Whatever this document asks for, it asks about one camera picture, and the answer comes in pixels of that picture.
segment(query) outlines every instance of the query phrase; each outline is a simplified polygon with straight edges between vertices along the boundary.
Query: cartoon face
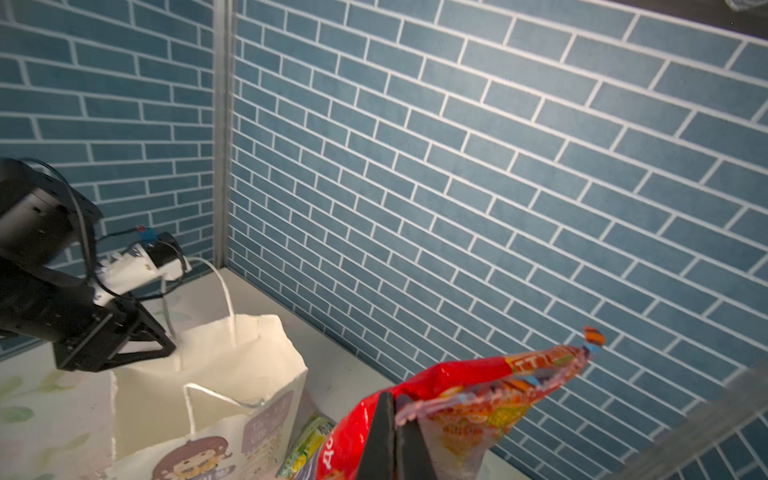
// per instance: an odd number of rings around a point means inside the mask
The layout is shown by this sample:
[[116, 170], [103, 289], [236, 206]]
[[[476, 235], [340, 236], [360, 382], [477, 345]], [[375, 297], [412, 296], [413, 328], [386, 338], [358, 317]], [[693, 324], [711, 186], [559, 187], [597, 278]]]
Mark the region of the cartoon face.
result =
[[191, 480], [216, 468], [227, 455], [229, 443], [222, 437], [189, 441], [173, 450], [157, 464], [153, 480]]

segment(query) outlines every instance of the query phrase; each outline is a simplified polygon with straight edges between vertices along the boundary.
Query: paper bag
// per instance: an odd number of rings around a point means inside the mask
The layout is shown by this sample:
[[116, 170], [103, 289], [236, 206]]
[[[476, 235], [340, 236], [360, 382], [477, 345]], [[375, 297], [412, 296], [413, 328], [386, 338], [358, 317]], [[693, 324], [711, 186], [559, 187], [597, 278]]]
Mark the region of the paper bag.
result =
[[306, 366], [274, 315], [181, 333], [172, 356], [112, 371], [115, 480], [273, 478]]

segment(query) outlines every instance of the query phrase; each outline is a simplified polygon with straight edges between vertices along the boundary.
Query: snack bag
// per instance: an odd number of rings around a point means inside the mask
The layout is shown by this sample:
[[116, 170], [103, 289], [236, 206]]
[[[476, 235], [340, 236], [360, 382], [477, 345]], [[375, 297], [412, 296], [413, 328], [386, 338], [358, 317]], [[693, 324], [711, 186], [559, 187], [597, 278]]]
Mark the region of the snack bag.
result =
[[333, 426], [333, 420], [317, 413], [312, 415], [301, 429], [299, 438], [293, 443], [277, 478], [293, 478], [306, 464], [307, 459], [311, 458], [312, 454], [326, 441]]
[[472, 480], [485, 451], [498, 442], [539, 400], [580, 373], [605, 338], [584, 328], [581, 348], [549, 350], [490, 359], [439, 363], [404, 383], [363, 399], [331, 431], [323, 447], [297, 478], [354, 480], [382, 392], [396, 404], [396, 425], [418, 421], [440, 480]]

